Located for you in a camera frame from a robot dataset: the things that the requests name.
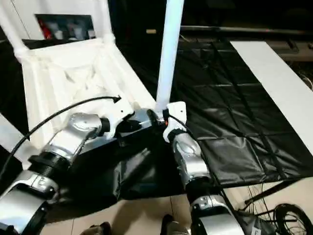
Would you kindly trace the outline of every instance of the white pole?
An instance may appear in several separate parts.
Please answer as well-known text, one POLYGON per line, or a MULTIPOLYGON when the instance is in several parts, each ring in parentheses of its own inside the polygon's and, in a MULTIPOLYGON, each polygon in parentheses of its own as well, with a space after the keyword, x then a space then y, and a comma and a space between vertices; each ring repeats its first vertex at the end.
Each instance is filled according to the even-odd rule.
POLYGON ((28 51, 28 48, 24 45, 14 26, 11 24, 1 3, 0 3, 0 25, 9 42, 11 43, 14 49, 14 54, 17 58, 20 54, 28 51))
MULTIPOLYGON (((0 113, 0 145, 6 151, 11 152, 21 138, 23 138, 23 134, 0 113)), ((25 169, 30 165, 28 158, 38 153, 38 150, 27 140, 20 146, 14 156, 21 161, 25 169)))
POLYGON ((105 42, 111 42, 115 40, 115 37, 112 32, 111 19, 110 19, 110 11, 107 0, 100 0, 100 9, 103 15, 102 19, 102 30, 103 30, 103 39, 105 42))
POLYGON ((156 94, 156 111, 170 102, 184 0, 167 0, 162 53, 156 94))

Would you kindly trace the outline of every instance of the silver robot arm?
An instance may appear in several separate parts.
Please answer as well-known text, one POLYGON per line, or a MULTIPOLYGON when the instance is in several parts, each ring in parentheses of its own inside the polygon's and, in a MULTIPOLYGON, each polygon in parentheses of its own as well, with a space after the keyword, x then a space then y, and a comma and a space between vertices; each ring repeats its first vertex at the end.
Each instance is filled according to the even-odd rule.
POLYGON ((168 122, 163 137, 172 145, 190 203, 192 235, 244 235, 220 189, 213 183, 199 144, 187 133, 185 103, 170 103, 167 108, 163 112, 168 122))
POLYGON ((36 235, 59 191, 63 175, 87 140, 110 131, 110 122, 97 115, 72 114, 38 156, 0 197, 0 234, 36 235))

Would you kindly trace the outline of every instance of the black cable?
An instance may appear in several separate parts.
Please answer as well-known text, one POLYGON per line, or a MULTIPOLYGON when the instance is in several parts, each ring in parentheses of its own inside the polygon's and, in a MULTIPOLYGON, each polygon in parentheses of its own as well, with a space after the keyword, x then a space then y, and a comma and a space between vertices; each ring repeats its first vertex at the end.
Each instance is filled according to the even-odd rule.
MULTIPOLYGON (((179 120, 178 118, 172 116, 172 115, 168 115, 168 117, 174 119, 175 121, 177 121, 180 125, 182 125, 188 132, 188 134, 198 143, 200 149, 201 149, 201 154, 203 154, 203 149, 199 143, 199 140, 194 136, 194 134, 192 133, 192 131, 190 130, 189 127, 186 126, 185 123, 183 123, 181 120, 179 120)), ((236 220, 238 221, 238 223, 240 224, 240 226, 242 227, 243 224, 243 220, 237 215, 237 212, 235 211, 233 205, 231 204, 230 200, 228 199, 224 188, 222 187, 222 184, 219 180, 219 178, 216 176, 215 172, 213 171, 213 169, 210 167, 209 162, 207 162, 207 159, 202 157, 202 159, 204 160, 204 162, 206 163, 207 167, 210 170, 210 173, 213 175, 213 179, 215 181, 215 183, 217 184, 217 186, 220 188, 222 196, 224 197, 225 203, 226 205, 229 207, 230 211, 232 212, 232 214, 234 215, 234 217, 236 218, 236 220)))
POLYGON ((78 105, 90 102, 90 101, 94 101, 94 100, 100 100, 100 99, 112 99, 114 103, 116 103, 117 101, 119 101, 121 98, 120 97, 113 97, 113 96, 100 96, 100 97, 95 97, 95 98, 90 98, 90 99, 85 99, 82 100, 80 102, 77 102, 75 104, 69 105, 64 109, 61 109, 59 111, 57 111, 56 113, 52 114, 51 116, 47 117, 45 120, 43 120, 42 122, 40 122, 37 126, 35 126, 31 131, 29 131, 13 148, 13 150, 11 151, 11 153, 9 154, 9 156, 7 157, 7 159, 5 160, 2 170, 0 172, 0 182, 2 180, 3 174, 5 173, 5 170, 8 167, 8 164, 10 162, 10 160, 14 157, 14 154, 16 153, 16 151, 19 149, 19 147, 35 132, 37 131, 40 127, 42 127, 44 124, 46 124, 48 121, 50 121, 51 119, 53 119, 54 117, 58 116, 61 113, 64 113, 65 111, 72 109, 78 105))
MULTIPOLYGON (((263 193, 263 186, 264 186, 264 183, 262 183, 262 186, 261 186, 261 194, 263 193)), ((265 202, 265 199, 263 198, 262 200, 263 200, 263 204, 264 204, 264 206, 266 208, 266 211, 268 212, 268 206, 267 206, 267 204, 265 202)))

